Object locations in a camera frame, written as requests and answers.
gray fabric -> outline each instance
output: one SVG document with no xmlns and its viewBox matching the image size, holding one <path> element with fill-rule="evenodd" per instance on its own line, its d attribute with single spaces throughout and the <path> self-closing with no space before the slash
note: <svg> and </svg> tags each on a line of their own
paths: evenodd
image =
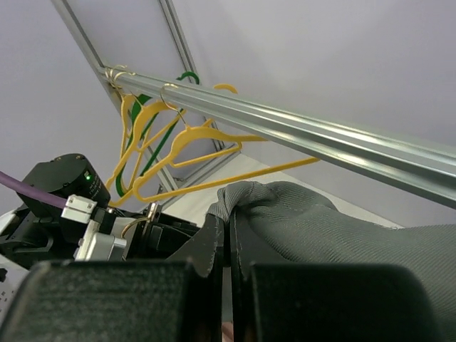
<svg viewBox="0 0 456 342">
<path fill-rule="evenodd" d="M 447 340 L 456 341 L 456 224 L 383 227 L 342 214 L 323 195 L 290 182 L 228 185 L 208 212 L 228 222 L 235 207 L 289 260 L 407 267 L 427 290 Z"/>
</svg>

white connector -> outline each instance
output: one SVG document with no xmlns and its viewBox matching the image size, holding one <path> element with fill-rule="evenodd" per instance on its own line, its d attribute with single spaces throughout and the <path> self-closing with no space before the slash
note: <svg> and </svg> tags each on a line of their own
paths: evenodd
<svg viewBox="0 0 456 342">
<path fill-rule="evenodd" d="M 66 201 L 61 216 L 72 221 L 88 223 L 96 205 L 97 202 L 94 202 L 91 199 L 71 195 Z"/>
</svg>

garment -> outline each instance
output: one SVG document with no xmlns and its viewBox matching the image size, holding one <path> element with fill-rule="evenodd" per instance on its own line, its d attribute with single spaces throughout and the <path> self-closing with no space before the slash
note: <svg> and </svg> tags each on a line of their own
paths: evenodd
<svg viewBox="0 0 456 342">
<path fill-rule="evenodd" d="M 442 332 L 456 341 L 456 224 L 391 229 L 343 214 L 323 195 L 290 182 L 237 182 L 208 213 L 234 208 L 280 255 L 313 263 L 397 264 L 427 291 Z"/>
</svg>

metal rail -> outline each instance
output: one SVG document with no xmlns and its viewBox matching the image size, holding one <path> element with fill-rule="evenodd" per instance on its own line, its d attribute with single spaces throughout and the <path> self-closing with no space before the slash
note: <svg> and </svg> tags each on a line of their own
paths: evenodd
<svg viewBox="0 0 456 342">
<path fill-rule="evenodd" d="M 103 77 L 105 69 L 98 73 Z M 178 88 L 163 91 L 166 101 L 456 209 L 454 148 L 368 132 L 188 83 L 138 74 L 117 81 L 155 97 L 164 84 L 174 83 Z"/>
</svg>

gray cloth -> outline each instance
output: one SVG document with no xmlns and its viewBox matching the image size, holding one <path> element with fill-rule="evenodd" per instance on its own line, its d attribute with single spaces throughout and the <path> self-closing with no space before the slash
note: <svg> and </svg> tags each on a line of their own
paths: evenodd
<svg viewBox="0 0 456 342">
<path fill-rule="evenodd" d="M 208 212 L 228 222 L 235 207 L 289 260 L 407 267 L 425 287 L 446 339 L 456 341 L 456 224 L 383 227 L 342 214 L 323 195 L 290 182 L 228 185 Z"/>
</svg>

